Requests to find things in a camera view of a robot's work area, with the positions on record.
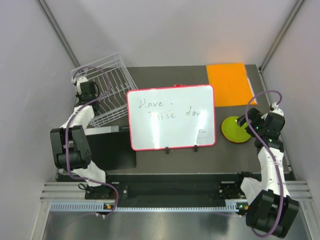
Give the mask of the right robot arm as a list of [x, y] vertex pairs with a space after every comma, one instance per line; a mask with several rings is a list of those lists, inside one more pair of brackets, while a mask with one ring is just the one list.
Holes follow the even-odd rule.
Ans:
[[248, 202], [246, 225], [283, 239], [299, 212], [299, 203], [291, 198], [285, 182], [284, 145], [279, 139], [285, 125], [284, 113], [272, 107], [263, 114], [253, 107], [236, 122], [238, 126], [248, 124], [245, 131], [255, 138], [261, 167], [261, 180], [242, 172], [242, 180], [233, 185], [234, 194], [246, 197]]

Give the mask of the orange plate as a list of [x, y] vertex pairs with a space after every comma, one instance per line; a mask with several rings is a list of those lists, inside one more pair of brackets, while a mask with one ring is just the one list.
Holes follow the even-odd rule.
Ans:
[[237, 137], [237, 136], [226, 136], [225, 137], [228, 141], [235, 143], [235, 144], [243, 144], [245, 142], [247, 142], [248, 140], [250, 140], [250, 136], [244, 136], [244, 137]]

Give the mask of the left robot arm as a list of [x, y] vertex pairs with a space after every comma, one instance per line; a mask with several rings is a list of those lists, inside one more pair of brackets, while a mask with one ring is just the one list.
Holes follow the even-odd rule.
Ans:
[[105, 171], [92, 160], [92, 152], [85, 134], [90, 121], [99, 108], [100, 91], [96, 83], [80, 77], [75, 82], [78, 99], [71, 116], [59, 128], [50, 131], [54, 164], [67, 171], [74, 180], [84, 180], [95, 188], [102, 198], [109, 198], [114, 191]]

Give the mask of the lime green plate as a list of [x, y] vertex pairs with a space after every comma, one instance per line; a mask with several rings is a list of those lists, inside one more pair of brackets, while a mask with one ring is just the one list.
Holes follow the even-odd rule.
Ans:
[[246, 127], [248, 123], [246, 122], [243, 126], [237, 125], [237, 116], [227, 117], [221, 124], [221, 132], [224, 137], [248, 137], [251, 135], [246, 132]]

